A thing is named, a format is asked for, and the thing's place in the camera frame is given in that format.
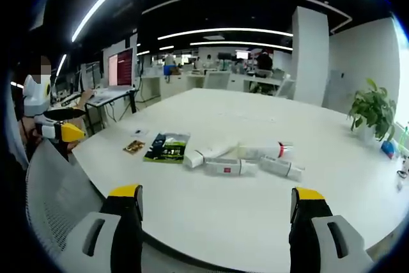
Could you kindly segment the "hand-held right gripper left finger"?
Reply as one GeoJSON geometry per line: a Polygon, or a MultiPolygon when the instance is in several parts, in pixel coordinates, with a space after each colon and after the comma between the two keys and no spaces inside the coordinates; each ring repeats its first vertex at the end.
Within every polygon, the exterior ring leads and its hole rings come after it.
{"type": "Polygon", "coordinates": [[[141,272],[143,187],[112,190],[100,211],[90,212],[66,238],[63,272],[141,272]]]}

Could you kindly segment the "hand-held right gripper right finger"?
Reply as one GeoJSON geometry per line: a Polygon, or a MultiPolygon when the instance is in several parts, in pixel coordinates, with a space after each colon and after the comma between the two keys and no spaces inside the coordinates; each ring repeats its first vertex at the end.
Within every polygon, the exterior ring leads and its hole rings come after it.
{"type": "Polygon", "coordinates": [[[289,233],[291,272],[368,272],[373,266],[360,233],[333,215],[317,191],[291,191],[289,233]]]}

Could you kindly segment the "person's left hand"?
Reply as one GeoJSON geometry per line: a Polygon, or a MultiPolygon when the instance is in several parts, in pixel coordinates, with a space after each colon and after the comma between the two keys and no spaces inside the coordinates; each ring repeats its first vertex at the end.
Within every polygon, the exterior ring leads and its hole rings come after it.
{"type": "Polygon", "coordinates": [[[24,123],[22,120],[19,123],[20,134],[24,145],[38,145],[42,141],[42,136],[36,130],[34,123],[24,123]]]}

